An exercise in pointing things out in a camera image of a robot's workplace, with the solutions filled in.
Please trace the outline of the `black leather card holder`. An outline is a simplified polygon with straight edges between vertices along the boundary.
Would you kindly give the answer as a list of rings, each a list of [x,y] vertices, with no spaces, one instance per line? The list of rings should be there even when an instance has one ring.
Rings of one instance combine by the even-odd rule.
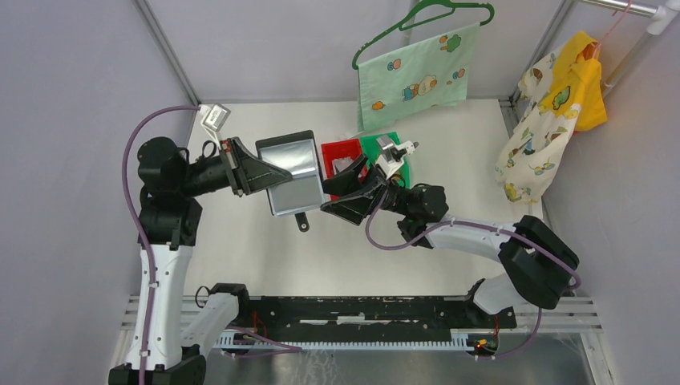
[[[314,132],[305,130],[256,142],[259,158],[287,171],[290,178],[267,188],[273,216],[293,216],[299,231],[310,230],[306,214],[326,202]]]

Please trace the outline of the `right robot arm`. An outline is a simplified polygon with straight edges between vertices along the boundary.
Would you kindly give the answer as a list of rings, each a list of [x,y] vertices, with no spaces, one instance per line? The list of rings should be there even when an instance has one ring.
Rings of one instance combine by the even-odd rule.
[[[378,249],[455,249],[499,262],[502,274],[482,278],[468,291],[463,317],[469,325],[486,326],[502,310],[518,305],[553,310],[563,294],[580,286],[578,256],[541,219],[525,215],[517,222],[498,223],[454,217],[444,187],[404,187],[378,165],[360,177],[367,161],[361,155],[322,182],[333,200],[321,210],[354,225],[365,224],[366,230],[380,210],[401,215],[397,227],[404,243],[383,245],[370,237]]]

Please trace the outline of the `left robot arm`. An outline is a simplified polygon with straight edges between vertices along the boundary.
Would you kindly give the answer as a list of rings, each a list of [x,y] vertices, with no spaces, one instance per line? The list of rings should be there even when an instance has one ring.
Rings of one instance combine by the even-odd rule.
[[[141,209],[132,216],[140,233],[141,291],[131,348],[108,382],[201,384],[210,349],[229,325],[245,325],[253,308],[245,285],[217,283],[199,314],[182,324],[184,283],[202,214],[198,197],[223,188],[241,197],[293,177],[256,158],[236,137],[195,162],[171,139],[155,137],[137,159],[143,188]]]

